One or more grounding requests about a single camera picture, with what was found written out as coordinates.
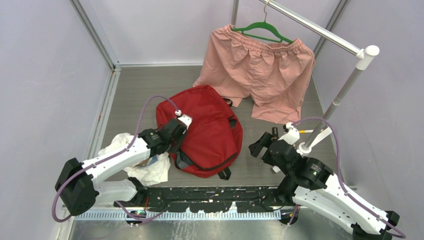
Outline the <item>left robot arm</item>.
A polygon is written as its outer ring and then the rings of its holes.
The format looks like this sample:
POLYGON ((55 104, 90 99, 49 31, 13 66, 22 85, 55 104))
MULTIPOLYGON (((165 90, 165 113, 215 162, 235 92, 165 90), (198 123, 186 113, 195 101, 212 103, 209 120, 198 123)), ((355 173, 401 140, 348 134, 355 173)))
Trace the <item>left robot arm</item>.
POLYGON ((107 179, 127 167, 178 149, 192 121, 184 114, 172 118, 158 129, 143 130, 129 144, 102 156, 82 162, 76 158, 66 161, 54 186, 53 218, 60 221, 56 216, 58 200, 62 200, 72 217, 87 212, 95 205, 115 201, 141 206, 146 200, 146 193, 139 180, 134 177, 121 181, 107 179))

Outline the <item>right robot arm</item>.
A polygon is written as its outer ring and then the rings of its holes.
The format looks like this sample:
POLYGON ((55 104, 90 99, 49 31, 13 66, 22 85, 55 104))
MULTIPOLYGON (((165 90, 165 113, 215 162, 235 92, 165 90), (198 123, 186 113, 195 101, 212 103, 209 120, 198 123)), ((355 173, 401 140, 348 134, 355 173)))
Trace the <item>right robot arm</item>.
POLYGON ((391 240, 400 216, 373 206, 344 184, 319 159, 303 156, 293 146, 300 139, 297 130, 281 137, 265 132, 249 145, 250 154, 279 168, 285 177, 274 192, 283 205, 301 205, 328 218, 352 234, 355 240, 391 240))

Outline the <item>red backpack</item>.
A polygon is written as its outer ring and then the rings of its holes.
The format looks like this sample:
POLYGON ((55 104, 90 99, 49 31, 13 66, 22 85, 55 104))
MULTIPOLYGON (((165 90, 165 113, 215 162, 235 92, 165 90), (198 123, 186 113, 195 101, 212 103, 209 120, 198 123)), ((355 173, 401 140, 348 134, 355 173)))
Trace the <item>red backpack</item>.
POLYGON ((158 127, 175 117, 175 106, 192 122, 178 150, 170 153, 174 166, 200 178, 218 175, 229 180, 230 166, 241 152, 243 129, 232 101, 209 85, 186 89, 156 107, 158 127))

